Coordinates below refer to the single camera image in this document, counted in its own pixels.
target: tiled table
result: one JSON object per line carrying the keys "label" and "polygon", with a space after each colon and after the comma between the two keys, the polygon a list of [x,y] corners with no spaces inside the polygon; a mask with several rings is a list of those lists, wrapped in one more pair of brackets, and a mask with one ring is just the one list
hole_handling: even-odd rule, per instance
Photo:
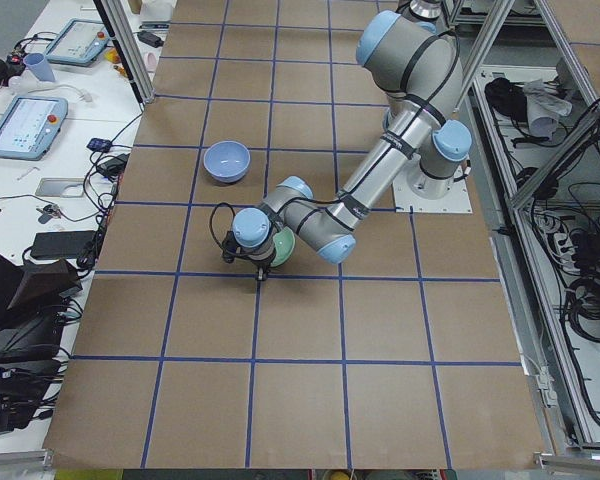
{"label": "tiled table", "polygon": [[[298,242],[260,285],[209,235],[213,205],[291,174],[333,197],[381,134],[354,51],[394,7],[178,2],[47,437],[58,466],[523,468],[543,449],[473,192],[473,215],[388,193],[342,266]],[[253,160],[231,186],[201,166],[224,139]]]}

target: blue joint cap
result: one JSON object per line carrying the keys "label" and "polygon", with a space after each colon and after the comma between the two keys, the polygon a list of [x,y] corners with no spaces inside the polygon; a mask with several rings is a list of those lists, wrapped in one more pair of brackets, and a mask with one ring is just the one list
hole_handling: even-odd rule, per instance
{"label": "blue joint cap", "polygon": [[353,235],[345,235],[326,244],[318,250],[318,255],[329,263],[338,264],[345,261],[355,246],[356,239],[353,238]]}
{"label": "blue joint cap", "polygon": [[245,208],[233,219],[231,229],[236,240],[244,248],[255,248],[269,236],[271,223],[262,210]]}
{"label": "blue joint cap", "polygon": [[300,193],[303,197],[308,198],[310,200],[313,199],[313,192],[311,191],[311,187],[307,185],[307,183],[300,177],[291,176],[287,178],[284,182],[279,183],[278,186],[292,188],[296,192]]}
{"label": "blue joint cap", "polygon": [[438,29],[436,28],[435,24],[431,22],[416,22],[416,25],[424,28],[428,32],[431,32],[433,35],[438,34]]}
{"label": "blue joint cap", "polygon": [[433,132],[436,149],[452,162],[461,162],[467,158],[471,143],[471,132],[457,120],[448,120],[440,130]]}
{"label": "blue joint cap", "polygon": [[399,18],[400,14],[385,10],[371,20],[371,23],[367,25],[358,42],[358,48],[356,49],[356,61],[358,65],[361,67],[366,65],[376,47]]}

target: blue bowl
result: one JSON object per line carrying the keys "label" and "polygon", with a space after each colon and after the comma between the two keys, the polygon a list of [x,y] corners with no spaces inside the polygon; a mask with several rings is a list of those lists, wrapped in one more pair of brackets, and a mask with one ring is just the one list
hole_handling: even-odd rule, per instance
{"label": "blue bowl", "polygon": [[251,155],[247,147],[238,142],[218,142],[204,153],[204,168],[217,181],[234,183],[247,174]]}

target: robotic arm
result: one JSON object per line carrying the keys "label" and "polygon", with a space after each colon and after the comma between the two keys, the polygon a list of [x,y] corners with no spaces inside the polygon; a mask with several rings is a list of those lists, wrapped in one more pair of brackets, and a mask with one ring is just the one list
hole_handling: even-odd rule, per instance
{"label": "robotic arm", "polygon": [[458,52],[399,14],[384,11],[364,31],[358,64],[389,98],[384,134],[336,199],[319,202],[298,177],[289,177],[256,207],[235,215],[222,242],[223,257],[250,260],[266,279],[275,258],[273,235],[289,227],[323,259],[338,264],[355,247],[353,232],[405,167],[414,192],[440,198],[471,146],[467,128],[447,120],[462,84]]}

